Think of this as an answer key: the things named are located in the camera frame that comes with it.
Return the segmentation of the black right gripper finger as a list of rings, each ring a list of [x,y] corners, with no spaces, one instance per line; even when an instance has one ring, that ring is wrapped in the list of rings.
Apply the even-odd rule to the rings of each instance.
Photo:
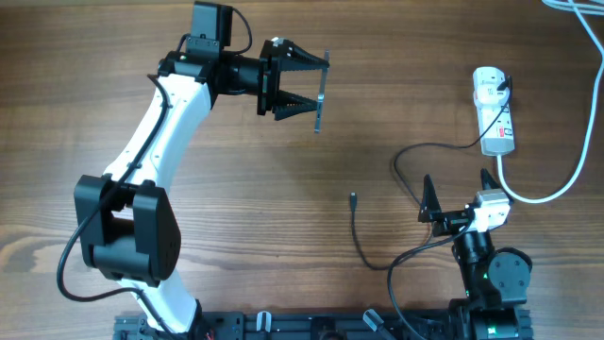
[[[500,184],[493,178],[486,168],[480,170],[480,180],[483,190],[496,190],[500,189]]]
[[[430,174],[424,176],[424,186],[418,221],[422,223],[435,222],[442,219],[442,209],[435,192]]]

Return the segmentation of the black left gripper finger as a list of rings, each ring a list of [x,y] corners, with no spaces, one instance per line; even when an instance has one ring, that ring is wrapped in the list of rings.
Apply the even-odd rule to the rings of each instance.
[[[284,40],[278,47],[278,70],[281,72],[326,70],[329,62],[314,56],[290,40]]]
[[[302,95],[279,90],[272,105],[272,113],[276,121],[293,117],[297,114],[316,111],[316,100]]]

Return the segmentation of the Galaxy S25 smartphone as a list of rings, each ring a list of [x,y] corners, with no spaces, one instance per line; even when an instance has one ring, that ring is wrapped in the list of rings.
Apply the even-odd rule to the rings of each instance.
[[[325,103],[325,92],[326,92],[326,86],[327,86],[328,69],[329,69],[329,67],[327,67],[326,69],[323,69],[322,74],[321,74],[319,93],[317,95],[316,119],[315,119],[315,125],[314,125],[315,133],[319,133],[321,131],[321,123],[322,123],[324,103]]]

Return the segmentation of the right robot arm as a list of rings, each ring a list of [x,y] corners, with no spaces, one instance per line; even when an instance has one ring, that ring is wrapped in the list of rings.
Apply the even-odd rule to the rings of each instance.
[[[452,339],[528,340],[534,337],[528,310],[532,260],[513,247],[495,248],[491,231],[507,223],[512,200],[490,173],[480,171],[482,189],[461,210],[442,210],[429,175],[424,176],[418,220],[435,237],[453,238],[465,298],[449,302]]]

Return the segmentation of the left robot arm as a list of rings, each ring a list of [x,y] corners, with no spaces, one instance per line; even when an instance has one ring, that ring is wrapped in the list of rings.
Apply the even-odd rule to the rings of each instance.
[[[78,226],[71,241],[84,263],[117,281],[146,315],[156,339],[211,339],[200,303],[176,271],[181,233],[169,189],[184,151],[219,95],[254,95],[259,114],[283,120],[322,102],[279,87],[284,72],[326,73],[316,57],[290,40],[273,38],[255,59],[226,51],[216,41],[186,38],[152,76],[154,99],[119,157],[99,177],[75,187]]]

